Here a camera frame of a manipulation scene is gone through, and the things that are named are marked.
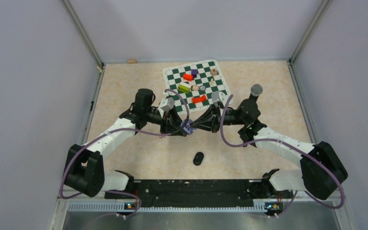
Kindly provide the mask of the lavender earbud charging case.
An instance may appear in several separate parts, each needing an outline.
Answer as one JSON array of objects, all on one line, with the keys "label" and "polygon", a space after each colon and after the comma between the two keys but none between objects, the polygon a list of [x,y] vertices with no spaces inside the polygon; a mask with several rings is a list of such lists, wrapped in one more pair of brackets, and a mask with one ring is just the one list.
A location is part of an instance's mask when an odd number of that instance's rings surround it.
[{"label": "lavender earbud charging case", "polygon": [[186,134],[188,134],[188,135],[192,135],[192,134],[193,134],[193,132],[194,132],[194,130],[195,130],[195,128],[191,127],[192,122],[193,122],[193,121],[192,121],[191,119],[189,119],[189,120],[187,121],[187,123],[186,123],[185,127],[183,128],[183,131],[184,131]]}]

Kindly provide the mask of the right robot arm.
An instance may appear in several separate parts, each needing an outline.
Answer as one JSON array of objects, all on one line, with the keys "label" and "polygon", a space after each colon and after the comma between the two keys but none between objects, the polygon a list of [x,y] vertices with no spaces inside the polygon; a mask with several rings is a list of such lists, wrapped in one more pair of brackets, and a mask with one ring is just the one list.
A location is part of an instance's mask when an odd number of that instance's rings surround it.
[{"label": "right robot arm", "polygon": [[321,141],[307,143],[282,135],[259,121],[260,111],[256,99],[244,99],[237,109],[223,102],[211,105],[207,111],[191,124],[212,133],[223,133],[224,126],[242,125],[238,131],[241,144],[230,144],[223,134],[222,140],[231,147],[252,145],[276,153],[295,164],[298,169],[291,171],[273,170],[262,184],[267,197],[275,197],[281,191],[304,191],[316,201],[328,199],[336,190],[341,202],[345,201],[342,183],[348,173],[331,144]]}]

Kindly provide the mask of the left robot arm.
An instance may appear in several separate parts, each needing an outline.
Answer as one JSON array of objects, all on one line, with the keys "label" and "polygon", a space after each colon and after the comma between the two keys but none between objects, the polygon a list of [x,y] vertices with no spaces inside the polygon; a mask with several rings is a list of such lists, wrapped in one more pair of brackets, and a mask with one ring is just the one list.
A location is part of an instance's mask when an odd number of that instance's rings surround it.
[{"label": "left robot arm", "polygon": [[171,89],[164,91],[158,107],[152,104],[155,94],[150,89],[139,89],[131,107],[123,112],[102,134],[83,145],[70,147],[61,179],[59,196],[70,199],[79,195],[94,197],[101,191],[116,190],[123,198],[134,193],[134,185],[122,172],[105,174],[104,160],[124,141],[138,133],[156,136],[186,136],[184,127],[189,117],[182,120],[175,108],[173,95],[184,104],[190,115],[186,100]]}]

